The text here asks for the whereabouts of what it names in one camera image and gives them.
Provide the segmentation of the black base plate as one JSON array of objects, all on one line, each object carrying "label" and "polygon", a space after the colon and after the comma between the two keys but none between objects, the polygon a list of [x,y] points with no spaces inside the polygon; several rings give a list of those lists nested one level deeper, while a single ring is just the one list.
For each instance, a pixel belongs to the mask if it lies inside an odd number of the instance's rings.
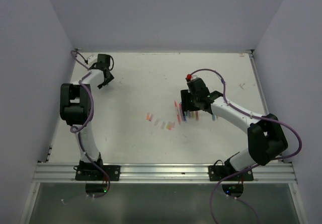
[{"label": "black base plate", "polygon": [[[101,167],[109,176],[110,181],[119,181],[121,166],[103,165]],[[76,171],[75,180],[77,181],[103,181],[106,180],[103,172],[90,163],[84,166],[78,165],[73,168]]]},{"label": "black base plate", "polygon": [[[208,176],[210,181],[220,181],[223,178],[235,174],[236,171],[234,169],[229,169],[224,165],[210,165],[208,166]],[[253,181],[254,176],[252,170],[247,171],[245,173],[233,176],[228,179],[228,181]]]}]

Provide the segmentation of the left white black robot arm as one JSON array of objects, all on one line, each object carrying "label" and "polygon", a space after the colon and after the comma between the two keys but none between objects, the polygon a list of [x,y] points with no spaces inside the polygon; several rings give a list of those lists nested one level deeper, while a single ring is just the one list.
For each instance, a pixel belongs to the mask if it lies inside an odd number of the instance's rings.
[{"label": "left white black robot arm", "polygon": [[76,60],[86,69],[86,73],[72,83],[60,87],[60,118],[70,127],[76,136],[80,150],[80,163],[91,163],[87,174],[93,180],[104,176],[105,168],[101,165],[101,153],[98,150],[91,121],[94,117],[94,92],[108,85],[113,79],[111,71],[114,59],[108,54],[98,54],[84,62]]}]

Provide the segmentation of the aluminium front rail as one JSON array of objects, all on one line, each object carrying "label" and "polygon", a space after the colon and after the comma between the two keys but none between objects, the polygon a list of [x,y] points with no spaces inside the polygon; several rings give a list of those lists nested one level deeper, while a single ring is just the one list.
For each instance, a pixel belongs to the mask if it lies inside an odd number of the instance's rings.
[{"label": "aluminium front rail", "polygon": [[[75,164],[39,163],[32,181],[36,183],[74,183]],[[110,175],[116,183],[216,183],[210,164],[123,164]],[[293,184],[297,182],[291,164],[272,163],[259,166],[230,179],[231,183]]]}]

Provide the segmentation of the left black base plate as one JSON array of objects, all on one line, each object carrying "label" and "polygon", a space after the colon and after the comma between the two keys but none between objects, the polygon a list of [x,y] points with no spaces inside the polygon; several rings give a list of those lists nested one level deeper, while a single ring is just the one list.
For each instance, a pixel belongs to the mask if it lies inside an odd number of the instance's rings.
[{"label": "left black base plate", "polygon": [[[103,165],[101,167],[109,176],[110,181],[119,181],[121,166]],[[76,171],[75,180],[77,181],[103,181],[106,180],[103,172],[90,163],[84,166],[78,165],[73,168]]]}]

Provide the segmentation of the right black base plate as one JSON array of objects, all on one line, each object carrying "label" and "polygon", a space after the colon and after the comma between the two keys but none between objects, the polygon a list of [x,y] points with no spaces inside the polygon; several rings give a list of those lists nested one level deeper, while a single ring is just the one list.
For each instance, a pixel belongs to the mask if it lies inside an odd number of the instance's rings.
[{"label": "right black base plate", "polygon": [[[236,171],[234,169],[229,169],[224,165],[210,165],[208,166],[208,176],[210,181],[220,181],[223,178],[235,174]],[[252,170],[247,171],[245,173],[233,176],[228,179],[228,181],[253,181],[254,176]]]}]

